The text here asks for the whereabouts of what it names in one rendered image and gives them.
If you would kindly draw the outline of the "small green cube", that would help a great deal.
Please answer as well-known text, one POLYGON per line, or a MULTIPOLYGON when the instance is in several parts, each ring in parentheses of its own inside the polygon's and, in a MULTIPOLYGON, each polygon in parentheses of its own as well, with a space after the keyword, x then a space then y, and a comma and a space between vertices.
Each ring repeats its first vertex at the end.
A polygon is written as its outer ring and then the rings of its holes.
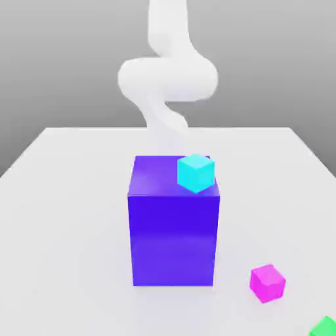
POLYGON ((336 336, 336 321, 329 316, 323 317, 309 331, 308 336, 336 336))

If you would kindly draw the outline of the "large purple box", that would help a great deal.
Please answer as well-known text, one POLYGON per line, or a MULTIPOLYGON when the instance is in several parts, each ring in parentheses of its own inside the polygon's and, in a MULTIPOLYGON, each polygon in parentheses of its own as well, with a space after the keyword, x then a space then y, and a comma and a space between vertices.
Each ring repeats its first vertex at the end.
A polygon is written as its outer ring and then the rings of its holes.
POLYGON ((136 156, 128 213, 135 286, 211 286, 220 192, 177 183, 182 156, 136 156))

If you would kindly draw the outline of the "small cyan cube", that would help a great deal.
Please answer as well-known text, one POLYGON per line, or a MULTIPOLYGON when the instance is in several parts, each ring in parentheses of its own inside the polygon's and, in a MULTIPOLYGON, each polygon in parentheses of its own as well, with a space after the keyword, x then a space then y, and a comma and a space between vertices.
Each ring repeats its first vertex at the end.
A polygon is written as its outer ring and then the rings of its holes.
POLYGON ((215 162, 200 154, 178 159, 177 183, 193 193, 211 187, 215 183, 215 162))

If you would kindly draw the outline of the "small magenta cube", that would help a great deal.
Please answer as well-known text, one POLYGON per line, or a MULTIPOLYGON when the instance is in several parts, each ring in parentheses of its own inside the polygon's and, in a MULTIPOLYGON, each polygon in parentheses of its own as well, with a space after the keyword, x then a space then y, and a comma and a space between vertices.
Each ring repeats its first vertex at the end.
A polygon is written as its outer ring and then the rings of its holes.
POLYGON ((249 287, 261 303, 281 298, 285 284, 286 279, 273 264, 260 266, 251 271, 249 287))

